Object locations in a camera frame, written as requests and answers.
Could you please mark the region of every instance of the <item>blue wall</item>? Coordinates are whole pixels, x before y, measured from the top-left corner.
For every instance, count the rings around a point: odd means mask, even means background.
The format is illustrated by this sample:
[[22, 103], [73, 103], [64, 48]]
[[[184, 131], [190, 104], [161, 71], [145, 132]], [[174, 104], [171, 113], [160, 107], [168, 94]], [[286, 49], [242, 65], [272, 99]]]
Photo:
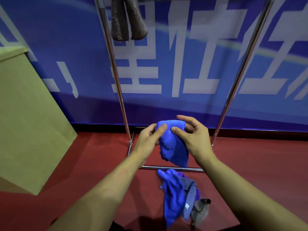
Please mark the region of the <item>blue wall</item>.
[[[184, 114], [215, 128], [264, 2], [141, 4], [148, 36], [114, 42], [129, 123]], [[223, 128], [308, 131], [307, 2], [274, 3]], [[28, 47], [71, 123], [123, 123], [94, 0], [0, 5], [1, 46]]]

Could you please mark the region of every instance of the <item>red floor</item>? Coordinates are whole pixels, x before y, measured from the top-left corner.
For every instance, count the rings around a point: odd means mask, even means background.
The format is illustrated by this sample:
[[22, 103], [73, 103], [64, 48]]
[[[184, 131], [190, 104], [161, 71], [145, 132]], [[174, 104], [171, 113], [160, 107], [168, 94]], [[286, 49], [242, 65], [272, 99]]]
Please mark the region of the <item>red floor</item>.
[[[0, 230], [44, 231], [77, 199], [119, 164], [128, 149], [125, 134], [78, 133], [38, 196], [0, 192]], [[308, 222], [308, 142], [218, 138], [214, 152], [245, 179]], [[156, 147], [147, 164], [171, 165]], [[189, 167], [197, 167], [193, 159]], [[204, 173], [187, 172], [201, 195], [212, 200], [201, 230], [238, 224]], [[115, 221], [125, 228], [165, 230], [164, 192], [154, 170], [139, 170]], [[190, 230], [178, 219], [168, 230]]]

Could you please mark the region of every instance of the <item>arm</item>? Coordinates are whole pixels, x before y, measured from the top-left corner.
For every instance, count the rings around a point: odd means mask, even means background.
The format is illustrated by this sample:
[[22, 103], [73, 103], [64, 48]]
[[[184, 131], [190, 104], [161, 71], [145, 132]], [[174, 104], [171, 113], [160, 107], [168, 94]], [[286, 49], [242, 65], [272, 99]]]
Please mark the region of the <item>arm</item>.
[[247, 230], [308, 230], [308, 225], [266, 196], [235, 171], [219, 161], [212, 151], [208, 129], [192, 117], [179, 115], [186, 132], [171, 130], [184, 140], [197, 164]]
[[141, 131], [133, 152], [110, 174], [71, 206], [48, 231], [108, 231], [137, 170], [167, 129], [156, 124]]

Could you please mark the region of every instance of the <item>person's right hand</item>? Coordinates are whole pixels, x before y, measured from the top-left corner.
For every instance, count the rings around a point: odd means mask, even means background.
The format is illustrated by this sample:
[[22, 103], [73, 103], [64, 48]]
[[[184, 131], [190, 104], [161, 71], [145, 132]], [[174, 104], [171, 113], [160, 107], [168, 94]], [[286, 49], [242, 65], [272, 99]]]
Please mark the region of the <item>person's right hand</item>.
[[216, 159], [212, 151], [208, 129], [193, 117], [177, 115], [177, 118], [186, 122], [184, 128], [186, 132], [177, 127], [172, 127], [171, 131], [185, 142], [197, 164], [202, 167]]

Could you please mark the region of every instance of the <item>finger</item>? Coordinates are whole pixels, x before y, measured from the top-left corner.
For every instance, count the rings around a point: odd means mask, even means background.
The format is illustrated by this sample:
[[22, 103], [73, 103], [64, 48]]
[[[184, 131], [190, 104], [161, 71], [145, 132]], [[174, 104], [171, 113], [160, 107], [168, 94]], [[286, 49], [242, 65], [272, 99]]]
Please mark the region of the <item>finger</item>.
[[197, 121], [197, 119], [193, 117], [183, 116], [183, 115], [177, 115], [176, 116], [179, 120], [182, 120], [188, 124], [190, 124], [192, 127], [196, 127], [198, 125], [202, 125], [200, 122]]
[[191, 124], [186, 123], [186, 125], [185, 125], [185, 127], [184, 127], [184, 130], [185, 130], [187, 133], [192, 134], [193, 131], [195, 130], [195, 128], [192, 127]]
[[167, 125], [164, 123], [159, 128], [157, 128], [157, 130], [154, 132], [151, 138], [154, 139], [154, 141], [156, 142], [166, 130], [167, 130]]
[[143, 129], [140, 132], [140, 134], [142, 133], [142, 134], [146, 134], [146, 135], [150, 136], [151, 133], [155, 130], [155, 128], [156, 128], [156, 123], [153, 123], [153, 124], [149, 125], [147, 128]]
[[181, 130], [178, 127], [172, 127], [171, 128], [172, 133], [176, 134], [177, 136], [179, 136], [182, 140], [186, 140], [189, 133], [186, 133], [185, 131]]

